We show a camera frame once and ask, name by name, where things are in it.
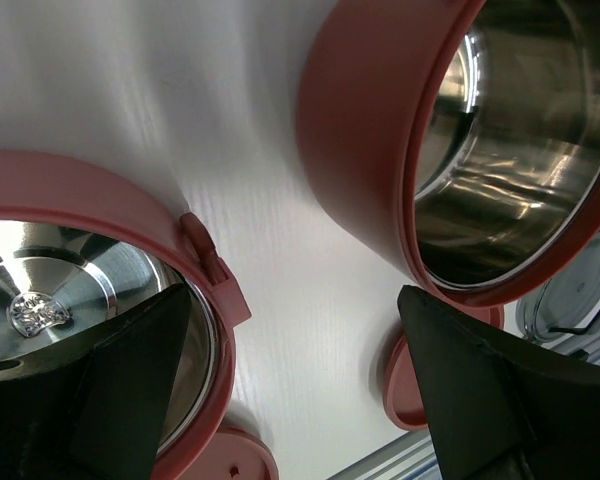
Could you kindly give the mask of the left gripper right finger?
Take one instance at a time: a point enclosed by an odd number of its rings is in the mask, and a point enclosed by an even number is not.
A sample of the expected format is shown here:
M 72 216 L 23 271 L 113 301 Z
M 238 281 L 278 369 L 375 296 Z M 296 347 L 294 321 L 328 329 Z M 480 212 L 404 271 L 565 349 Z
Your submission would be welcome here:
M 600 479 L 600 366 L 413 286 L 397 306 L 445 479 Z

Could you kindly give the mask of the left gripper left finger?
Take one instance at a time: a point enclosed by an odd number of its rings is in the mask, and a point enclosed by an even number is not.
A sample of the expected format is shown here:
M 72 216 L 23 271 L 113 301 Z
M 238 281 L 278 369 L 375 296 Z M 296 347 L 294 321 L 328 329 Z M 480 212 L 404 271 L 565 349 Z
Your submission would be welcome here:
M 148 479 L 190 317 L 174 285 L 0 361 L 0 479 Z

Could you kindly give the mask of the pink steel bowl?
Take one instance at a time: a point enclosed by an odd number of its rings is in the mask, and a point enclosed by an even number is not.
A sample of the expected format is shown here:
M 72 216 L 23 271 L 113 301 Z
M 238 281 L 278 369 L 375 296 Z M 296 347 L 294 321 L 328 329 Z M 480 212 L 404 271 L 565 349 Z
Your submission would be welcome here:
M 219 325 L 219 366 L 200 414 L 161 455 L 155 479 L 178 479 L 220 426 L 234 383 L 233 330 L 251 312 L 205 225 L 175 214 L 136 184 L 71 157 L 0 150 L 0 220 L 56 224 L 132 244 L 173 267 L 203 294 Z

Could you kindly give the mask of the dark red steel bowl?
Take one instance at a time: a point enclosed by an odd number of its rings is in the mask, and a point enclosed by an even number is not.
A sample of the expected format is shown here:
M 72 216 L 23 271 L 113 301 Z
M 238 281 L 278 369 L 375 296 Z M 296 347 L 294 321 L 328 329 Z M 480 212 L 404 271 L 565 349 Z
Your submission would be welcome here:
M 416 285 L 514 301 L 600 229 L 600 1 L 341 1 L 296 139 L 325 212 Z

